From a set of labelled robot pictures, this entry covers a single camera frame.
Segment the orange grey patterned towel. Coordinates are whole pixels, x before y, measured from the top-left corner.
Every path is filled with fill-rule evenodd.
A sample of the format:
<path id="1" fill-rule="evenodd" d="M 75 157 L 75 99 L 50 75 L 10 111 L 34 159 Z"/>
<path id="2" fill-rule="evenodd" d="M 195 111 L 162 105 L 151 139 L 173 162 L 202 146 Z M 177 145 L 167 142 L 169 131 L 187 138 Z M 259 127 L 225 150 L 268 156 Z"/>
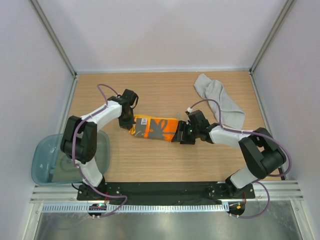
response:
<path id="1" fill-rule="evenodd" d="M 135 124 L 129 133 L 137 138 L 163 140 L 171 142 L 177 131 L 177 118 L 154 117 L 143 114 L 134 116 Z"/>

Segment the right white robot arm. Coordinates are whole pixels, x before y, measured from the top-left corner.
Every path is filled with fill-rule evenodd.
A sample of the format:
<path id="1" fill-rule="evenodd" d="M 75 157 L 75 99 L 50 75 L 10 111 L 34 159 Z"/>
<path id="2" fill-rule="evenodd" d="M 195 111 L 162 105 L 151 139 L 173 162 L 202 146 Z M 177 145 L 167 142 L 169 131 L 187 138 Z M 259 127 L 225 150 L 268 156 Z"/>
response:
<path id="1" fill-rule="evenodd" d="M 187 116 L 188 121 L 178 122 L 172 142 L 194 145 L 200 139 L 241 150 L 245 166 L 225 180 L 225 192 L 231 198 L 237 198 L 245 187 L 271 175 L 287 161 L 279 144 L 263 127 L 254 131 L 227 129 L 219 123 L 210 124 L 200 110 L 188 112 Z"/>

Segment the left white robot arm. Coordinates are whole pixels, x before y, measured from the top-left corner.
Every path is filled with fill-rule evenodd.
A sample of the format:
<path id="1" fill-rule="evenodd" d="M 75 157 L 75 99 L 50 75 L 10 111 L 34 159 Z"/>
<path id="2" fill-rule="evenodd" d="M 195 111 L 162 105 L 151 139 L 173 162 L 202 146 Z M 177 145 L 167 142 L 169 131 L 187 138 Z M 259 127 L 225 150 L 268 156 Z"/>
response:
<path id="1" fill-rule="evenodd" d="M 134 91 L 125 89 L 123 94 L 106 98 L 96 110 L 80 117 L 72 115 L 66 122 L 60 150 L 79 169 L 82 182 L 89 187 L 88 194 L 95 200 L 106 194 L 105 178 L 95 160 L 98 132 L 115 119 L 120 128 L 131 130 L 136 123 L 133 110 L 138 99 Z"/>

